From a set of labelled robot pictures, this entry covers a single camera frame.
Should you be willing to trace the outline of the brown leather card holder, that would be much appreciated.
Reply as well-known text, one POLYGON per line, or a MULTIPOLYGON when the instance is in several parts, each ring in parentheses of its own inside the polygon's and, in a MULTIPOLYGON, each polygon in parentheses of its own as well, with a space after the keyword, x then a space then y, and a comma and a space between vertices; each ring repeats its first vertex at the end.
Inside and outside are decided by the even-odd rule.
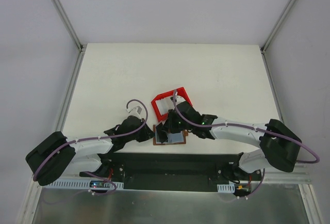
POLYGON ((163 132, 163 134, 159 136, 157 125, 153 125, 153 132, 155 134, 153 138, 154 146, 184 145, 186 144, 186 138, 188 136, 188 131, 181 131, 175 134, 163 132))

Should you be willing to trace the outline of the red plastic card tray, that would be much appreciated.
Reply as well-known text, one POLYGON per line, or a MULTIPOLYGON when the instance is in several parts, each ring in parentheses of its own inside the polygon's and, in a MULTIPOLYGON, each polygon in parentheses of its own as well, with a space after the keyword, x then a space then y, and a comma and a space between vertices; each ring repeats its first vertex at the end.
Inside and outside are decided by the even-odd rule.
MULTIPOLYGON (((177 88, 176 94, 178 103, 186 101, 192 105, 184 87, 177 88)), ((158 122, 166 121, 168 117, 168 111, 174 109, 174 105, 171 99, 172 97, 173 90, 160 93, 151 101, 151 105, 158 122)))

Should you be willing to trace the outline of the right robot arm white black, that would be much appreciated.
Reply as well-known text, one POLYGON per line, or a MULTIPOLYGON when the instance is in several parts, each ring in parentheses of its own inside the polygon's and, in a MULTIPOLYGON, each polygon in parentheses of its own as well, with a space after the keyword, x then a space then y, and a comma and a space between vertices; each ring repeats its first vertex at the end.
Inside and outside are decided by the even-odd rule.
POLYGON ((258 169, 275 168, 292 172, 302 142, 297 135, 276 119, 266 124, 233 123, 216 115, 200 114, 187 101, 176 106, 157 101, 153 106, 161 125, 157 134, 188 131, 201 139, 226 139, 256 147, 248 153, 240 153, 238 163, 232 166, 232 174, 244 180, 258 169))

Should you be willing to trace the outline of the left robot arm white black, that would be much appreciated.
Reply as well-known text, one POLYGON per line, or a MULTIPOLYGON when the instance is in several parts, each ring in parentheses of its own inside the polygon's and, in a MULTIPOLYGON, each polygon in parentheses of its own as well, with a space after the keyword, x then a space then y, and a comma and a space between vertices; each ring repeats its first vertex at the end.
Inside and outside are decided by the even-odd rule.
POLYGON ((61 131, 50 134, 30 151, 25 160, 34 174, 33 180, 46 186, 69 175, 111 178, 114 166, 110 156, 131 141, 154 138, 145 119, 128 116, 121 124, 106 130, 104 137, 81 138, 69 142, 61 131))

